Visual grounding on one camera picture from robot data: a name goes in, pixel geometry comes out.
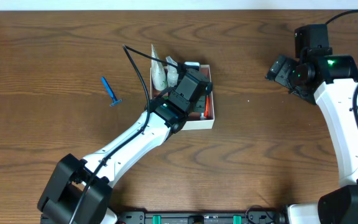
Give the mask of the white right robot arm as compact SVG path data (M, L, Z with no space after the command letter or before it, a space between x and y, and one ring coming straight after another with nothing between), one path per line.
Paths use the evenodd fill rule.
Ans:
M315 203L286 207L281 223L358 223L358 69L352 56L333 55L325 24L295 30L295 54L281 55L266 78L318 105L333 142L339 188Z

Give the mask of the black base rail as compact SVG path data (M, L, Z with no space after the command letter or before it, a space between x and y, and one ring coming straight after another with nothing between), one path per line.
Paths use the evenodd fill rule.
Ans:
M248 210L244 213L147 213L122 212L117 224L247 224L288 223L274 211Z

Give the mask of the clear pump bottle purple liquid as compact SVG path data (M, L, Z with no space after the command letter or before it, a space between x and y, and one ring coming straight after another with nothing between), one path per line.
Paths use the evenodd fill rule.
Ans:
M170 63L170 65L167 65L167 85L168 87L174 87L178 83L178 64L171 58L171 56L167 56L166 61Z

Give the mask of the white cardboard box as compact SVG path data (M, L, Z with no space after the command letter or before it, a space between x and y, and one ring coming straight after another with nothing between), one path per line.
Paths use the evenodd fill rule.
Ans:
M200 65L200 72L202 74L204 74L206 77L209 78L210 81L212 81L211 79L211 69L210 69L210 65ZM150 68L150 98L155 98L160 91L156 90L154 87L154 84L152 82L152 72L151 72L151 68ZM214 92L212 91L209 94L209 109L208 109L208 114L206 118L202 118L201 117L201 113L191 113L189 120L186 122L186 124L184 125L184 127L182 128L183 131L185 130L199 130L199 129L212 129L213 128L213 124L215 121L215 111L214 111Z

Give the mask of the blue disposable razor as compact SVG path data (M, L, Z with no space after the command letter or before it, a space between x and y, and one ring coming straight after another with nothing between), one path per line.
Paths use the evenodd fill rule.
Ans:
M116 95L114 94L112 88L110 87L108 81L107 81L104 77L101 77L101 81L102 81L102 83L103 83L103 85L104 85L104 87L105 87L105 89L106 89L108 95L109 95L110 98L112 99L112 103L110 104L110 106L115 106L115 105L121 103L122 100L117 99L117 97L116 97Z

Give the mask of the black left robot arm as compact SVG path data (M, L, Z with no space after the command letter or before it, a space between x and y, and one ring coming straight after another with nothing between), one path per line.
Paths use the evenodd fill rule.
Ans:
M168 96L159 95L139 119L102 149L77 159L68 154L56 165L37 208L51 223L116 223L109 207L118 180L144 155L182 129L210 129L196 119L196 102L212 92L208 65L189 68Z

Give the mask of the Colgate toothpaste tube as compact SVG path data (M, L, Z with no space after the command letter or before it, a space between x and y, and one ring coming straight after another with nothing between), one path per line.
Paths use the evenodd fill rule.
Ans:
M200 119L206 120L206 119L208 119L208 115L209 115L209 96L206 96L205 109L204 109L204 112L200 114Z

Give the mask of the white speckled cream tube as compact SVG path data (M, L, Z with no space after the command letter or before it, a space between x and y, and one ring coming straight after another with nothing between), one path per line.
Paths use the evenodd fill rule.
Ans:
M154 88L157 91L162 91L167 87L167 77L161 62L156 61L155 59L159 59L157 51L153 45L151 45L152 49L152 60L151 60L151 75L152 75L152 82Z

